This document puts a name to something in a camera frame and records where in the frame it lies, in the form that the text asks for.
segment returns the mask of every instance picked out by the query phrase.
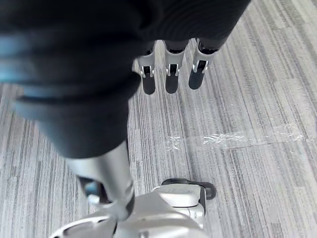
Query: black rubber foot pad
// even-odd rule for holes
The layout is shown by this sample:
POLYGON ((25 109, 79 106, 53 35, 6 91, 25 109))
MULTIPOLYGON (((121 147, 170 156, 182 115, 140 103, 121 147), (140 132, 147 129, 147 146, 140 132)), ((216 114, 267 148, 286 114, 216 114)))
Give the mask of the black rubber foot pad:
POLYGON ((175 74, 171 74, 170 76, 166 76, 166 84, 165 89, 168 93, 172 94, 177 91, 178 88, 178 76, 175 74))
POLYGON ((155 80, 154 77, 146 75, 145 78, 142 77, 143 90, 146 94, 151 95, 155 92, 155 80))
POLYGON ((204 75, 205 74, 199 70, 197 70, 197 73, 192 70, 189 76, 189 87, 191 89, 198 89, 203 83, 204 75))
POLYGON ((164 182, 162 182, 161 185, 168 185, 168 184, 174 184, 174 183, 181 183, 181 184, 195 184, 200 185, 205 188, 206 190, 206 199, 212 200, 216 197, 217 190, 216 187, 210 183, 210 182, 196 182, 196 181, 190 181, 185 178, 169 178, 166 179, 164 182))

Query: black fabric covering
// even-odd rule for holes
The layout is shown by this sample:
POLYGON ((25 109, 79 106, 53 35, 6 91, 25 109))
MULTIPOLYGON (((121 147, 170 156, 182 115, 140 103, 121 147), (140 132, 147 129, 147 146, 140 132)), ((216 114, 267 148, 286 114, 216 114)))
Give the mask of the black fabric covering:
POLYGON ((19 84, 16 111, 69 158, 127 137, 133 60, 148 42, 209 38, 221 47, 249 0, 3 0, 0 82, 19 84))

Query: striped carpet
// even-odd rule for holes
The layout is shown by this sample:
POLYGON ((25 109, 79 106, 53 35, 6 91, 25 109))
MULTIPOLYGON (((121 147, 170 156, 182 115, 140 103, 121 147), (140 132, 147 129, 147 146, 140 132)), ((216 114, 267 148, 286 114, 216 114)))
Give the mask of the striped carpet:
MULTIPOLYGON (((210 237, 317 237, 317 1, 254 0, 214 57, 203 85, 188 87, 187 47, 176 94, 130 101, 136 193, 164 179, 210 181, 210 237)), ((93 212, 68 167, 0 86, 0 237, 44 238, 93 212)))

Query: robot part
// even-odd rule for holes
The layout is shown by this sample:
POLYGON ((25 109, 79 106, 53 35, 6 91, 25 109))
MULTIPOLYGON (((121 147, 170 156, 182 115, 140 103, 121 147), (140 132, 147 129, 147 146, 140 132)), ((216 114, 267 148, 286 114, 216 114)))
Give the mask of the robot part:
POLYGON ((201 204, 206 200, 206 190, 186 181, 169 179, 170 184, 136 197, 133 213, 124 222, 118 223, 107 209, 101 209, 63 226, 51 238, 207 238, 205 209, 201 204))
MULTIPOLYGON (((186 41, 164 41, 165 46, 165 68, 166 68, 166 83, 165 89, 168 93, 173 94, 178 88, 178 76, 182 67, 182 62, 185 54, 185 49, 188 44, 186 41)), ((212 61, 215 49, 214 42, 208 39, 197 39, 193 57, 193 67, 189 78, 189 87, 198 89, 212 61)), ((138 58, 143 89, 146 94, 155 92, 155 44, 149 48, 144 56, 138 58)))

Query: clear tape on floor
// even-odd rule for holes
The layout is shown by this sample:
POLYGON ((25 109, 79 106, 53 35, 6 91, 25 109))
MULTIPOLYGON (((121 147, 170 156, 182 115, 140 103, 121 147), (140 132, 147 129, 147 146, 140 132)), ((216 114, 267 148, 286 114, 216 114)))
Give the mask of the clear tape on floor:
POLYGON ((240 148, 259 146, 278 142, 293 142, 305 139, 295 123, 289 123, 271 128, 238 131, 224 134, 210 134, 182 138, 169 136, 166 141, 167 151, 185 149, 195 146, 197 150, 210 148, 240 148))

